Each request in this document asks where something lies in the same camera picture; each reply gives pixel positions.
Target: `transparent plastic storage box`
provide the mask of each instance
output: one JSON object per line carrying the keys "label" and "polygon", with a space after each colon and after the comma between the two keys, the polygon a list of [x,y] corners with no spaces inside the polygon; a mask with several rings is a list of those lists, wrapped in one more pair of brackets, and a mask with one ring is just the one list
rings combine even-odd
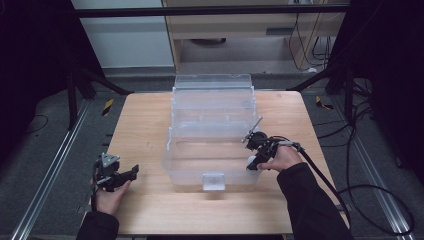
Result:
{"label": "transparent plastic storage box", "polygon": [[242,139],[257,119],[250,75],[178,75],[163,158],[171,181],[204,190],[256,183]]}

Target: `wooden table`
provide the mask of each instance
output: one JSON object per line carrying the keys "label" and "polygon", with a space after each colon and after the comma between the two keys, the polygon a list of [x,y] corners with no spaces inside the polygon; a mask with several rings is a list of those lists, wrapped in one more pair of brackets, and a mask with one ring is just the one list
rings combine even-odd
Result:
{"label": "wooden table", "polygon": [[[264,117],[261,130],[300,142],[332,181],[301,95],[283,91],[255,95],[257,112]],[[131,94],[122,109],[108,153],[121,156],[120,172],[135,164],[141,170],[118,209],[120,234],[291,233],[275,171],[264,171],[256,185],[227,186],[222,192],[171,183],[162,167],[170,98],[170,92]],[[319,184],[330,193],[321,180]]]}

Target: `black sleeve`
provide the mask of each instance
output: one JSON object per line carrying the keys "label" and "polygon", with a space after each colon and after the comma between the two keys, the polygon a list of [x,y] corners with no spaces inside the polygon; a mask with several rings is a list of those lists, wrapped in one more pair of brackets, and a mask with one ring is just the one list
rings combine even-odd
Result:
{"label": "black sleeve", "polygon": [[296,240],[353,239],[333,201],[319,187],[307,163],[281,171],[277,181],[287,199]]}
{"label": "black sleeve", "polygon": [[89,212],[77,235],[77,240],[115,240],[118,236],[119,222],[109,214]]}

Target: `wall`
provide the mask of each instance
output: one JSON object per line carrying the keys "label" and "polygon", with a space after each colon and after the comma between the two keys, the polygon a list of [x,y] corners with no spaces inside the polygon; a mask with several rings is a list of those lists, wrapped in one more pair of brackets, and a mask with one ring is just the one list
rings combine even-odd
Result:
{"label": "wall", "polygon": [[[75,9],[161,7],[160,0],[72,0]],[[81,19],[105,70],[174,67],[164,17]]]}

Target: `person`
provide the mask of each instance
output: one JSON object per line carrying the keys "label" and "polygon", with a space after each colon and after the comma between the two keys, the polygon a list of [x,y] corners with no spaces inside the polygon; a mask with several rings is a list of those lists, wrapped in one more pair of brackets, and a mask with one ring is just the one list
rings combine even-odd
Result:
{"label": "person", "polygon": [[[274,159],[258,164],[258,169],[279,172],[277,182],[287,199],[287,208],[296,240],[353,239],[336,206],[322,190],[309,165],[290,146],[280,146]],[[97,192],[97,212],[87,213],[77,240],[115,239],[119,223],[114,213],[130,183],[118,191]]]}

